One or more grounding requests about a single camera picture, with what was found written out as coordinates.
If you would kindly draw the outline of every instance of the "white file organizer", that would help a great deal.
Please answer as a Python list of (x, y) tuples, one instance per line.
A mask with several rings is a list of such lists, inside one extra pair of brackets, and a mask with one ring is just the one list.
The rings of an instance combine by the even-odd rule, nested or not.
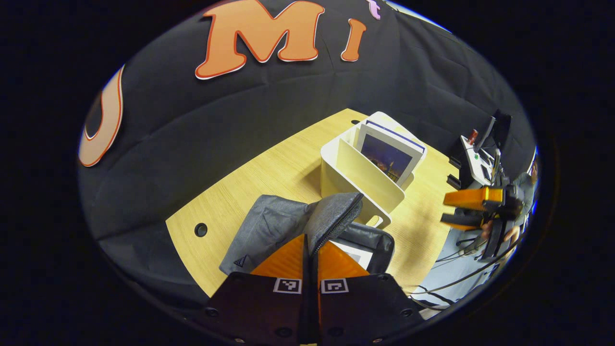
[(334, 193), (361, 192), (363, 208), (356, 219), (366, 224), (372, 217), (378, 216), (375, 227), (383, 229), (391, 224), (391, 213), (406, 197), (404, 190), (414, 180), (412, 172), (402, 187), (398, 187), (386, 174), (354, 148), (359, 133), (359, 126), (367, 120), (383, 125), (393, 131), (412, 139), (425, 147), (418, 167), (427, 155), (427, 147), (410, 131), (382, 112), (376, 112), (367, 119), (335, 137), (320, 149), (322, 164), (320, 166), (320, 194), (322, 197)]

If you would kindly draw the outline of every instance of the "gray fabric bag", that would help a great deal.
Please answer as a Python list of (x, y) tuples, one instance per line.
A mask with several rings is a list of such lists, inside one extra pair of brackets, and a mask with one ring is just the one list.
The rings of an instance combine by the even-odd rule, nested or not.
[(339, 236), (356, 219), (361, 193), (337, 193), (311, 204), (279, 196), (260, 196), (239, 227), (220, 270), (250, 273), (267, 257), (297, 236), (307, 234), (313, 256), (324, 243)]

